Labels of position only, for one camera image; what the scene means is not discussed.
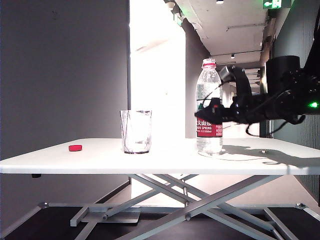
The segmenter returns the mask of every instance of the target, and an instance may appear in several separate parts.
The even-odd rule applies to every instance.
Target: dark wall
[[[121,136],[128,5],[128,0],[1,0],[1,159],[75,139]],[[94,202],[127,180],[2,175],[1,228],[38,202]]]
[[[196,87],[198,77],[202,71],[203,59],[210,53],[203,45],[194,27],[185,18],[182,23],[185,31],[185,136],[196,137],[195,111]]]
[[[295,55],[303,67],[313,43],[313,31],[319,0],[295,0],[275,41],[275,57]],[[283,121],[274,121],[276,129]],[[320,149],[320,116],[307,116],[299,125],[287,124],[274,134],[274,138],[295,144]],[[319,201],[319,176],[302,176],[302,183]]]

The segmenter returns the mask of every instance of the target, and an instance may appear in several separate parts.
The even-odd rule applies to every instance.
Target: red object
[[[77,152],[82,150],[82,145],[70,145],[69,151],[70,152]]]
[[[205,67],[205,66],[214,66],[215,67],[215,66],[217,66],[217,64],[215,64],[213,62],[212,63],[204,63],[203,67]]]

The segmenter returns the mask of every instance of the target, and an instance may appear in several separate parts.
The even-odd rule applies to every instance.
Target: bottle label
[[[196,136],[203,138],[221,138],[222,124],[211,124],[201,118],[196,118]]]

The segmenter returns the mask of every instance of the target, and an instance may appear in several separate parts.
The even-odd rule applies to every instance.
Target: water bottle
[[[203,60],[202,72],[196,84],[196,105],[201,110],[209,105],[211,98],[222,101],[222,87],[216,71],[216,60]],[[196,145],[199,154],[211,157],[222,149],[222,124],[211,124],[201,118],[196,119]]]

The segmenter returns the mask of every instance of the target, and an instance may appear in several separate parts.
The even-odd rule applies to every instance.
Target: green indicator light
[[[316,101],[314,101],[314,102],[310,103],[308,106],[310,108],[314,108],[315,109],[315,108],[319,107],[319,104]]]

